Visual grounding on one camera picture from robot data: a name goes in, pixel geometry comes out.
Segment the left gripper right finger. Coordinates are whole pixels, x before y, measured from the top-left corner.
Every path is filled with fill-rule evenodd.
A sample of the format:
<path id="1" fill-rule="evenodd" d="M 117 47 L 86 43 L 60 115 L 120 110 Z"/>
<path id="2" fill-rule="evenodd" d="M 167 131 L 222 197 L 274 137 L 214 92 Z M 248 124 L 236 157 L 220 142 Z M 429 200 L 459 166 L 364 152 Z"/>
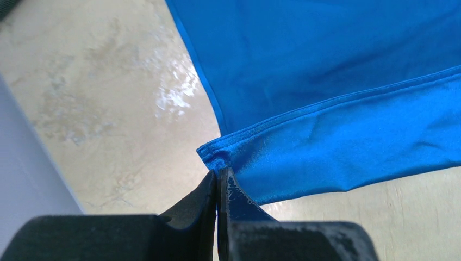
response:
<path id="1" fill-rule="evenodd" d="M 343 221 L 278 221 L 241 188 L 230 168 L 218 177 L 220 260 L 378 260 L 362 226 Z"/>

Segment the blue cloth napkin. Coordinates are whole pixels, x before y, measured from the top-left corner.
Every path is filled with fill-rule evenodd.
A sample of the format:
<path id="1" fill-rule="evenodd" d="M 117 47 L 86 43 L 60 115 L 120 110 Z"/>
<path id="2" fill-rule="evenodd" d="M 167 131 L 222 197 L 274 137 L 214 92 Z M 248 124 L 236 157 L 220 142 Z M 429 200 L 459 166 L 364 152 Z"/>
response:
<path id="1" fill-rule="evenodd" d="M 168 1 L 260 204 L 460 165 L 460 1 Z"/>

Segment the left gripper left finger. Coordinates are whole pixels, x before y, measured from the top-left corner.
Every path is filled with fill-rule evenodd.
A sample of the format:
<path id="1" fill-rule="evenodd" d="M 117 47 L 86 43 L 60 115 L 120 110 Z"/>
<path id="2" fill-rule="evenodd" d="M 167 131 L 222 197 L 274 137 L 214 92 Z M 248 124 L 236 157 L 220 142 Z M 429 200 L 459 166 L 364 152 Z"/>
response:
<path id="1" fill-rule="evenodd" d="M 216 176 L 162 214 L 46 215 L 26 222 L 2 260 L 212 260 Z"/>

